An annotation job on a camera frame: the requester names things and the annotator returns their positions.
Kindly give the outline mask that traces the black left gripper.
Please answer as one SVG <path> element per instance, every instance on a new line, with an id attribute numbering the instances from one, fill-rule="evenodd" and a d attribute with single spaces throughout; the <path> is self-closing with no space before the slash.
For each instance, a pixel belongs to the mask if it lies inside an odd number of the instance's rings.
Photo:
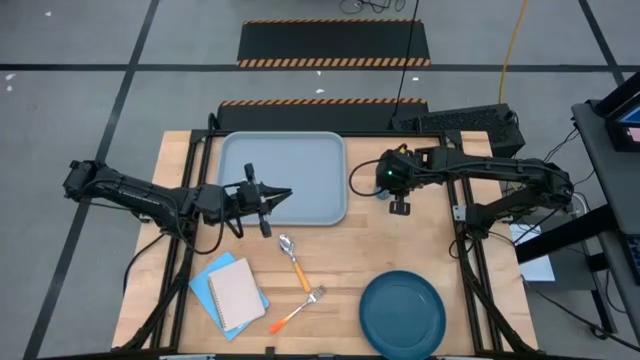
<path id="1" fill-rule="evenodd" d="M 251 163 L 244 165 L 244 172 L 246 179 L 239 183 L 236 192 L 237 226 L 232 228 L 233 233 L 237 238 L 242 238 L 244 231 L 240 218 L 256 214 L 263 237 L 269 238 L 272 236 L 272 231 L 266 216 L 271 214 L 277 205 L 287 199 L 292 194 L 292 190 L 290 188 L 265 185 L 263 195 L 262 184 L 256 181 L 255 170 Z"/>

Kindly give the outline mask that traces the metal spoon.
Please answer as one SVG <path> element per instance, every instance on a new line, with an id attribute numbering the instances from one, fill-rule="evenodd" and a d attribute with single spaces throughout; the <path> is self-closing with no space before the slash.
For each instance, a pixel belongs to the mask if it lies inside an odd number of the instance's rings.
<path id="1" fill-rule="evenodd" d="M 293 243 L 293 241 L 285 234 L 281 234 L 279 236 L 279 246 L 281 248 L 281 250 L 286 253 L 289 257 L 290 260 L 293 264 L 293 267 L 295 269 L 295 272 L 298 276 L 298 279 L 304 289 L 305 292 L 310 293 L 312 290 L 312 287 L 308 281 L 308 279 L 306 278 L 300 264 L 297 261 L 297 258 L 295 257 L 295 253 L 294 253 L 294 249 L 295 249 L 295 244 Z"/>

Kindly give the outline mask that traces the metal fork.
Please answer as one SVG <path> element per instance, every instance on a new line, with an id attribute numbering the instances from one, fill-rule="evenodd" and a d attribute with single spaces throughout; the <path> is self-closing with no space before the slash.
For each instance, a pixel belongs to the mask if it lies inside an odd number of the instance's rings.
<path id="1" fill-rule="evenodd" d="M 290 314 L 279 320 L 277 323 L 269 328 L 270 334 L 276 334 L 279 332 L 294 316 L 301 312 L 306 306 L 317 303 L 326 293 L 327 288 L 324 285 L 320 285 L 314 288 L 307 296 L 305 302 L 297 307 Z"/>

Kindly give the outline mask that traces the dark teal plate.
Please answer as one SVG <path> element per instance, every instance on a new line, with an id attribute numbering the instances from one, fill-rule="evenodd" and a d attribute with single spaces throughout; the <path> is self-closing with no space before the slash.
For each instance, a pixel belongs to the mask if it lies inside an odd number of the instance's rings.
<path id="1" fill-rule="evenodd" d="M 383 273 L 365 288 L 359 322 L 367 341 L 390 360 L 424 360 L 446 331 L 446 312 L 436 289 L 403 270 Z"/>

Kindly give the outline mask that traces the grey plastic tray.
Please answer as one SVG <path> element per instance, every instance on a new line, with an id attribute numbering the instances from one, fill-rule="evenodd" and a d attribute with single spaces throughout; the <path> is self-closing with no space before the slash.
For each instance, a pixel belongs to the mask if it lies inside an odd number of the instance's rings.
<path id="1" fill-rule="evenodd" d="M 346 147 L 333 132 L 250 132 L 228 135 L 221 145 L 215 182 L 245 178 L 253 165 L 267 186 L 292 195 L 267 217 L 276 226 L 333 226 L 347 213 Z"/>

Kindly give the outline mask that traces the black hazard-striped floor mat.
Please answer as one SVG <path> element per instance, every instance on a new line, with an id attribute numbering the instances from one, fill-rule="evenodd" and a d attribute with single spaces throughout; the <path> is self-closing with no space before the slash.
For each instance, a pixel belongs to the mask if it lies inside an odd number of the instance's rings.
<path id="1" fill-rule="evenodd" d="M 428 111 L 422 98 L 224 101 L 208 121 L 228 131 L 384 131 L 396 117 Z"/>
<path id="2" fill-rule="evenodd" d="M 240 68 L 422 68 L 431 64 L 420 19 L 250 20 Z"/>

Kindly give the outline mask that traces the black perforated computer case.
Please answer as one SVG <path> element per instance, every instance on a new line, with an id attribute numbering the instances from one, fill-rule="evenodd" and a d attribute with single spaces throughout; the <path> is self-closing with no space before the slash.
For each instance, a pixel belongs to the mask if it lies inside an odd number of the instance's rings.
<path id="1" fill-rule="evenodd" d="M 485 132 L 493 154 L 498 157 L 513 157 L 526 144 L 519 129 L 518 116 L 507 104 L 399 114 L 389 121 L 388 128 L 414 133 L 448 130 Z"/>

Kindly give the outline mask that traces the beige spiral notebook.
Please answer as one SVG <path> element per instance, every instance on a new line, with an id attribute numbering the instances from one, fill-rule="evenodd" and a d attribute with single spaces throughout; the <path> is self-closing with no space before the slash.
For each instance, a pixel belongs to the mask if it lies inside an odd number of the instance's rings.
<path id="1" fill-rule="evenodd" d="M 211 272 L 207 280 L 224 331 L 265 315 L 266 309 L 246 258 Z"/>

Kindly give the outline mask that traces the light blue notebook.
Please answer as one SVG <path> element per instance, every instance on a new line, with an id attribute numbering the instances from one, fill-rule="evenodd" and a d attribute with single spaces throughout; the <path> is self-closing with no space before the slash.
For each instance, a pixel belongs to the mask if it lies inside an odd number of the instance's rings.
<path id="1" fill-rule="evenodd" d="M 219 269 L 224 267 L 225 265 L 228 265 L 230 263 L 233 263 L 234 261 L 239 260 L 236 259 L 231 253 L 226 252 L 224 254 L 222 254 L 221 256 L 219 256 L 215 261 L 213 261 L 212 263 L 210 263 L 202 272 L 200 272 L 198 275 L 196 275 L 190 282 L 189 282 L 189 286 L 192 290 L 192 292 L 196 295 L 196 297 L 199 299 L 201 305 L 204 307 L 204 309 L 207 311 L 207 313 L 210 315 L 210 317 L 213 319 L 214 323 L 216 324 L 216 326 L 219 328 L 219 330 L 221 331 L 222 335 L 224 336 L 224 338 L 231 342 L 233 341 L 240 332 L 242 332 L 245 328 L 247 328 L 252 322 L 245 324 L 243 326 L 237 327 L 234 330 L 231 331 L 224 331 L 220 321 L 219 321 L 219 316 L 218 316 L 218 312 L 216 310 L 216 306 L 214 305 L 214 301 L 210 292 L 210 288 L 208 285 L 208 280 L 207 277 L 208 275 Z M 265 306 L 265 309 L 267 310 L 267 308 L 269 307 L 270 303 L 269 300 L 266 298 L 266 296 L 262 293 L 262 291 L 260 290 L 260 288 L 258 287 L 259 292 L 261 294 L 262 297 L 262 302 Z"/>

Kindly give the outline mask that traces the white paper sheet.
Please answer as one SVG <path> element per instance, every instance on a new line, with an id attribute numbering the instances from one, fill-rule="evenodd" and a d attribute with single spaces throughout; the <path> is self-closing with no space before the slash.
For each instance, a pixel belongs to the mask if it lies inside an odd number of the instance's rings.
<path id="1" fill-rule="evenodd" d="M 541 234 L 539 226 L 532 227 L 530 225 L 512 224 L 509 226 L 512 239 L 518 244 L 537 237 Z M 551 261 L 548 256 L 543 256 L 535 260 L 531 260 L 519 265 L 521 275 L 525 280 L 531 282 L 554 282 L 555 275 L 552 269 Z"/>

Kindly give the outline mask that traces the grey side table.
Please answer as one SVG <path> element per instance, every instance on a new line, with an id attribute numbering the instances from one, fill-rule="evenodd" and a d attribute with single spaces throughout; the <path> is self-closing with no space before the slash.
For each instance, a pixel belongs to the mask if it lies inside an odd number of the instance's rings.
<path id="1" fill-rule="evenodd" d="M 640 152 L 616 151 L 606 130 L 607 114 L 598 101 L 576 104 L 571 111 L 607 203 L 517 246 L 517 259 L 526 263 L 596 237 L 602 252 L 587 263 L 594 272 L 611 272 L 640 341 L 640 283 L 626 256 L 628 240 L 640 238 Z"/>

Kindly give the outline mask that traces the black open laptop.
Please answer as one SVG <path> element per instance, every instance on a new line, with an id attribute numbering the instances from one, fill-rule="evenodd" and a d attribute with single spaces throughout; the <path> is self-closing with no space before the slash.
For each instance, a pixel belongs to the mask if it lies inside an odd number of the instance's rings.
<path id="1" fill-rule="evenodd" d="M 604 119 L 616 151 L 640 153 L 640 72 L 600 101 L 594 112 Z"/>

